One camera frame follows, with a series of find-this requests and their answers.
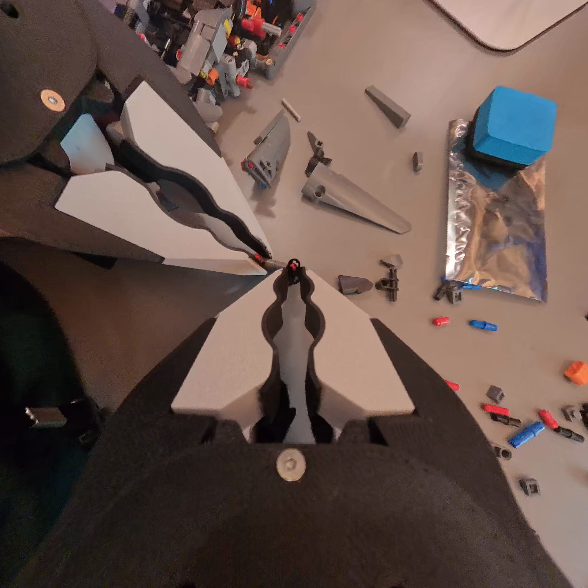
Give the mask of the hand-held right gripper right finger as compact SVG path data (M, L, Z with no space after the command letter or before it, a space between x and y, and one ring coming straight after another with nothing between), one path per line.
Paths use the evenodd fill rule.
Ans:
M312 270L300 270L305 328L312 336L306 406L316 443L353 420L411 415L409 396L371 317Z

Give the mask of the partly built toy vehicle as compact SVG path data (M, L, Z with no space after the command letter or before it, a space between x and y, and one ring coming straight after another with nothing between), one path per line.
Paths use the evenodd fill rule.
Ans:
M187 89L219 106L275 79L316 11L316 1L115 1L130 27Z

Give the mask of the blue foam block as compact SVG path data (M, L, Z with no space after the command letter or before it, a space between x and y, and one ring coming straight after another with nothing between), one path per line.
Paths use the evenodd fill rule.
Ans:
M557 103L507 86L496 86L478 107L468 132L474 156L523 169L551 151Z

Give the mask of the cluster of small assorted pieces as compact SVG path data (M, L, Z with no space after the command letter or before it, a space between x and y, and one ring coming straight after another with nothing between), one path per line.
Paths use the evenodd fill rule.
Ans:
M523 426L523 422L520 419L513 417L511 411L503 405L505 394L504 391L497 386L489 386L486 396L491 402L482 403L482 411L489 415L492 421L517 429L517 432L507 439L507 444L510 449L491 445L495 456L499 459L511 459L513 450L517 450L530 443L545 431L550 431L553 435L557 435L558 437L574 443L583 444L586 442L586 437L574 430L561 426L555 416L546 409L540 409L537 411L539 420ZM569 405L563 407L562 416L566 422L572 422L575 419L579 420L587 432L586 401L580 403L578 406ZM518 485L527 497L540 495L540 484L535 479L522 477L518 480Z

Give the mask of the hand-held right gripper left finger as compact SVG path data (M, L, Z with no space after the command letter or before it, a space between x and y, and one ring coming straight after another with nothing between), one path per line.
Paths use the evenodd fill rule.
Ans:
M214 319L171 403L174 413L237 422L248 440L281 442L295 418L275 336L289 270L268 275Z

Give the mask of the dark grey cone piece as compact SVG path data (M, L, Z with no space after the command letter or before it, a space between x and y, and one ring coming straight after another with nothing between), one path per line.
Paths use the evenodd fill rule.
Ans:
M339 275L337 277L339 291L344 296L355 296L370 292L374 284L363 277Z

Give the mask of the grey wedge slope brick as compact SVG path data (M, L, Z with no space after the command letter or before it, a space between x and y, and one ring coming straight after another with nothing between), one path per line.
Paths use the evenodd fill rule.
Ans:
M406 126L410 119L408 111L373 85L365 88L364 92L396 128Z

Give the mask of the black cross connector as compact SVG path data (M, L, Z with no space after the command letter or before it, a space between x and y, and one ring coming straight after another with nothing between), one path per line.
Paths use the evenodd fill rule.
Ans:
M395 303L398 301L399 292L398 268L396 266L390 266L387 270L388 275L378 280L375 283L375 288L381 292L386 292L388 299Z

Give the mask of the dark curved connector piece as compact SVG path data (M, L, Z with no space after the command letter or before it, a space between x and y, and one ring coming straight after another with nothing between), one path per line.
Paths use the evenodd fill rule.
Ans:
M309 159L305 169L305 176L309 178L317 165L329 166L332 163L332 159L325 156L324 143L314 133L307 131L307 138L313 151L313 155Z

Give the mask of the white book stand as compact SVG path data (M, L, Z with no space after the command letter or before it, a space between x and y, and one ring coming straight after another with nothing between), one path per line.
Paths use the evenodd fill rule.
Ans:
M584 9L587 1L432 1L481 46L510 52Z

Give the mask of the silver foil bag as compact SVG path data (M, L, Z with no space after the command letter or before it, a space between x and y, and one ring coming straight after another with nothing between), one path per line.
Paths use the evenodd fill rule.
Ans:
M477 159L469 130L463 119L447 130L445 276L545 303L547 157L523 169Z

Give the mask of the long grey wing panel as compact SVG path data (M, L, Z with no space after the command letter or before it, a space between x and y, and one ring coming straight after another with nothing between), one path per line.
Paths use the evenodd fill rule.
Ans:
M404 217L324 164L315 167L301 194L309 202L336 208L399 235L412 230Z

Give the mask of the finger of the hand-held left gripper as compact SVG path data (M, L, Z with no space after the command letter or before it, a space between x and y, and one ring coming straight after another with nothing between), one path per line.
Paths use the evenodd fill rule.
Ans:
M273 253L224 158L156 92L141 81L126 99L121 125L138 153L137 166L192 192L202 211L222 221L263 258Z
M74 172L56 209L139 246L168 266L262 276L255 252L220 220L205 214L192 192L137 166L138 153L116 121L104 134L82 115L61 146Z

